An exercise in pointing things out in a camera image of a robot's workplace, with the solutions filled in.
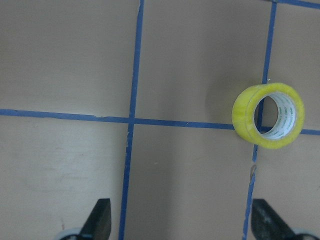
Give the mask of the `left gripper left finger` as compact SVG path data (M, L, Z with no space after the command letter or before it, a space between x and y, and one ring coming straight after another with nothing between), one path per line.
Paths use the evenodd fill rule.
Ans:
M79 233L80 240L108 240L112 229L111 200L99 199Z

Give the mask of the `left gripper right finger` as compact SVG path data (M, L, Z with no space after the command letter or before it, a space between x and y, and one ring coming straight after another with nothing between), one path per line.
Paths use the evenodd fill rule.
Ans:
M251 231L256 240L293 240L294 231L262 198L254 198L251 206Z

